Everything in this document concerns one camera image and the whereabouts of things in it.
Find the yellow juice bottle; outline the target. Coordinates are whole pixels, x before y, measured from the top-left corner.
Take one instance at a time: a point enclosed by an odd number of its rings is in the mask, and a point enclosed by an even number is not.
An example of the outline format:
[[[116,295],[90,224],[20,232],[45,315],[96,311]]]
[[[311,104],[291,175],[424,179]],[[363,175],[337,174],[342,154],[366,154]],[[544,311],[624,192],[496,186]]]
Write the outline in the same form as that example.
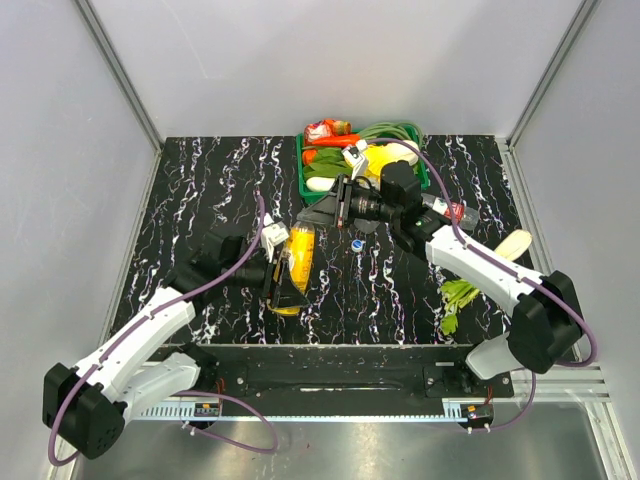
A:
[[[305,295],[311,274],[314,248],[314,226],[311,223],[297,221],[290,230],[289,238],[279,258],[287,261],[284,280],[294,283]],[[297,315],[303,308],[275,309],[272,305],[268,307],[274,313],[283,316]]]

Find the blue white bottle cap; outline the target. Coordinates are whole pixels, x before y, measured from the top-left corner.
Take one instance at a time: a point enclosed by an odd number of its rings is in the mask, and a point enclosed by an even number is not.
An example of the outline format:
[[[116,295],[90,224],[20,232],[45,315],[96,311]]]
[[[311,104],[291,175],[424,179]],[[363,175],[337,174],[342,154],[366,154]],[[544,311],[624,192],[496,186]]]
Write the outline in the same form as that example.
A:
[[[364,250],[365,242],[360,239],[354,239],[351,243],[351,249],[354,253],[361,253]]]

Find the red label clear bottle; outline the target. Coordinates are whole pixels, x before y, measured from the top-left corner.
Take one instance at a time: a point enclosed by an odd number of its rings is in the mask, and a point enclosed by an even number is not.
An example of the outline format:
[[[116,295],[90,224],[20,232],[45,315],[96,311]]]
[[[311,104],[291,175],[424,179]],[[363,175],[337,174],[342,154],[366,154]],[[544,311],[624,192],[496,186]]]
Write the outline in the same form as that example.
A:
[[[452,202],[449,207],[443,198],[428,193],[422,194],[422,202],[447,218],[455,217],[459,227],[465,231],[472,232],[479,222],[479,212],[463,204]]]

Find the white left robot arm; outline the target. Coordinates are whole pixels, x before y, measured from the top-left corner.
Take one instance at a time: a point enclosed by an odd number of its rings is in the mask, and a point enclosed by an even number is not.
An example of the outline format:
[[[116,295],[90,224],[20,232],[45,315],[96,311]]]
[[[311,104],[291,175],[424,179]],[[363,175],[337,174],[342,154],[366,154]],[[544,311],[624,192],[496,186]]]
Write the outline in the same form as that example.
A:
[[[254,289],[270,310],[298,313],[308,303],[314,243],[314,228],[301,222],[292,228],[267,225],[252,241],[208,233],[108,341],[74,366],[57,363],[45,374],[42,417],[50,429],[50,462],[65,463],[56,454],[58,439],[77,455],[100,457],[133,419],[171,396],[198,399],[193,412],[181,418],[194,430],[206,429],[227,403],[245,407],[226,394],[217,357],[194,343],[177,347],[149,369],[143,365],[226,289]]]

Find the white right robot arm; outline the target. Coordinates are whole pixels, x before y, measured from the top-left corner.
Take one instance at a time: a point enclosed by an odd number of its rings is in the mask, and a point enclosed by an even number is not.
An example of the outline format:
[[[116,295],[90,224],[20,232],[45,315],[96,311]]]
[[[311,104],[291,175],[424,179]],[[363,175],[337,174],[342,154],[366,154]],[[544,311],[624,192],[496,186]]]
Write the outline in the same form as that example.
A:
[[[506,333],[478,344],[456,369],[455,384],[466,395],[480,394],[501,373],[521,368],[546,373],[584,334],[569,276],[524,268],[457,229],[424,204],[420,181],[405,161],[383,168],[379,190],[339,176],[297,218],[336,228],[358,220],[385,223],[398,247],[469,281],[510,317]]]

